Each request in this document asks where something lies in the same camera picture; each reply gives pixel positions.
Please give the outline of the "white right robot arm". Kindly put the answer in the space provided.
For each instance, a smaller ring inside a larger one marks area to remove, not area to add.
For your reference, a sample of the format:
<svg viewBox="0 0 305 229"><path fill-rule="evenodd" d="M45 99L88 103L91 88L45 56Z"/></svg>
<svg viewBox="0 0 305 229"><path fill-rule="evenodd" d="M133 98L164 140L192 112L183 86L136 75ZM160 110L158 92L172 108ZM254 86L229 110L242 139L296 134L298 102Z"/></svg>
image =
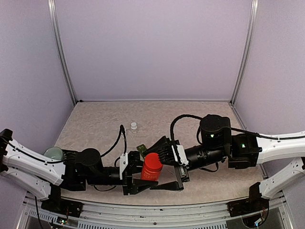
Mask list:
<svg viewBox="0 0 305 229"><path fill-rule="evenodd" d="M174 126L182 118L198 119L198 145L184 149L174 137ZM305 134L262 135L231 127L229 117L208 114L199 117L182 114L170 125L170 138L162 137L146 153L157 153L161 164L173 166L176 181L153 186L152 190L183 190L189 181L188 171L206 170L206 166L228 162L229 168L246 169L278 159L291 158L292 162L272 177L249 188L244 208L255 211L262 199L271 199L284 187L305 174Z"/></svg>

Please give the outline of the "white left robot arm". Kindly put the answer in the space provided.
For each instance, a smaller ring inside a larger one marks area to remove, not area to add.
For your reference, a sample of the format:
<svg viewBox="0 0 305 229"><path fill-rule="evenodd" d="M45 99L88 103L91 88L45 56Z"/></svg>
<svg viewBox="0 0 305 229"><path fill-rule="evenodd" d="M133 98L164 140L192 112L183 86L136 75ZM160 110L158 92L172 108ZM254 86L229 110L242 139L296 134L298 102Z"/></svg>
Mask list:
<svg viewBox="0 0 305 229"><path fill-rule="evenodd" d="M143 162L138 152L123 153L119 167L105 167L100 152L86 148L81 152L63 150L62 158L34 152L12 137L12 131L0 133L0 174L14 180L39 200L47 200L56 212L67 202L61 189L85 191L86 186L121 186L124 195L135 195L156 186L156 181L133 178L140 173Z"/></svg>

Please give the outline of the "red cylindrical can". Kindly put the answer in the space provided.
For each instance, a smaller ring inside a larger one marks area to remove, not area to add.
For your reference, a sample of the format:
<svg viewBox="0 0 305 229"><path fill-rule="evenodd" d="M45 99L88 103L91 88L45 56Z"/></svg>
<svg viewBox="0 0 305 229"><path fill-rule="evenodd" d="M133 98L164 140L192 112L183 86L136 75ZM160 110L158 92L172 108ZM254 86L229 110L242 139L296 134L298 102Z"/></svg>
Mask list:
<svg viewBox="0 0 305 229"><path fill-rule="evenodd" d="M163 164L159 160L159 155L157 153L149 153L144 159L141 179L158 181L162 169Z"/></svg>

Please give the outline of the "green pill organizer box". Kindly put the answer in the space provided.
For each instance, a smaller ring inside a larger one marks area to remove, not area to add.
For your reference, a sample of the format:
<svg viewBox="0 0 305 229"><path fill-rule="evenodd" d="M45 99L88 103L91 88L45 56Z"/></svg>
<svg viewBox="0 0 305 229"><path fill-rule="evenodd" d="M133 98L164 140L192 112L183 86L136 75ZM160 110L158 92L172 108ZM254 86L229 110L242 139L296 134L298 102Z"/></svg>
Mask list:
<svg viewBox="0 0 305 229"><path fill-rule="evenodd" d="M142 156L143 156L144 152L147 150L147 148L144 144L141 144L141 145L137 146L136 148L137 148L137 151L139 151Z"/></svg>

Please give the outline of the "small white pill bottle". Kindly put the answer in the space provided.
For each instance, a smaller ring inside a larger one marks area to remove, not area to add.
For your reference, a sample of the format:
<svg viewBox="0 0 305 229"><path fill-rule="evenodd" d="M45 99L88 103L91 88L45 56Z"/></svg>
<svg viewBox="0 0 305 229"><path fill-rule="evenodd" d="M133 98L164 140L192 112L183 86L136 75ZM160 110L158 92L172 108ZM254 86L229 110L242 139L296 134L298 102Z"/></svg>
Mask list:
<svg viewBox="0 0 305 229"><path fill-rule="evenodd" d="M138 129L137 123L136 122L132 122L131 123L131 130L132 131L137 131L137 129Z"/></svg>

